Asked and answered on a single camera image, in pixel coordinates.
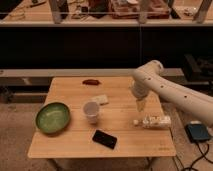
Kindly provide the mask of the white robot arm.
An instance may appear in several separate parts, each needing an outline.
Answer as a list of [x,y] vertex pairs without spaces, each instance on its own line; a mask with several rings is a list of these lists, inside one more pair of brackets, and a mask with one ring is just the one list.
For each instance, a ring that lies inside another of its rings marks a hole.
[[213,97],[161,77],[163,70],[164,67],[158,60],[152,60],[135,69],[132,73],[134,83],[131,87],[135,98],[143,100],[153,91],[213,128]]

